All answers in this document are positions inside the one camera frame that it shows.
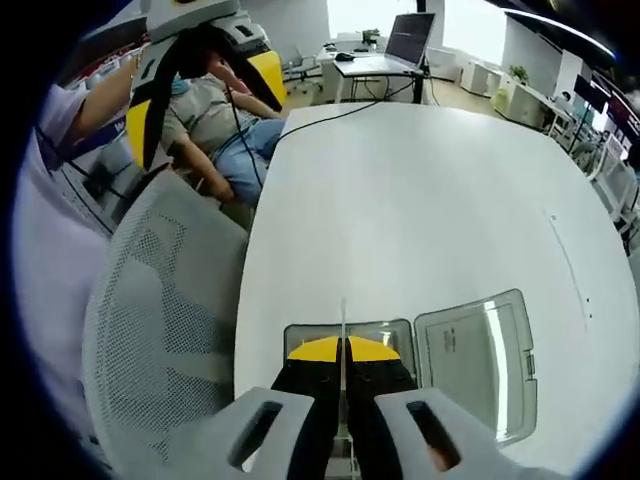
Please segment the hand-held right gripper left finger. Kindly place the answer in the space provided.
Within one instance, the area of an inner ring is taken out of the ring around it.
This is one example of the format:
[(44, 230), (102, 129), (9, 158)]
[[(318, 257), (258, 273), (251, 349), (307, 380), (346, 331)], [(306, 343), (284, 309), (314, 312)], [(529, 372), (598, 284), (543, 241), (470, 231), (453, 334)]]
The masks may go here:
[(305, 343), (270, 388), (254, 387), (198, 428), (184, 479), (322, 479), (339, 425), (343, 339)]

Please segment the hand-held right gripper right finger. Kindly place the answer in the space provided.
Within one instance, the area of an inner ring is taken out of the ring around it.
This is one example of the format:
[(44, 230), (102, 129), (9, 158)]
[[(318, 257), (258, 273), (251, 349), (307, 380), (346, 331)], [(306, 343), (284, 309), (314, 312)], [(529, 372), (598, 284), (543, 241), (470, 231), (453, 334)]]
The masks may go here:
[(349, 338), (349, 431), (364, 479), (552, 479), (504, 455), (494, 434), (434, 388), (419, 388), (399, 354)]

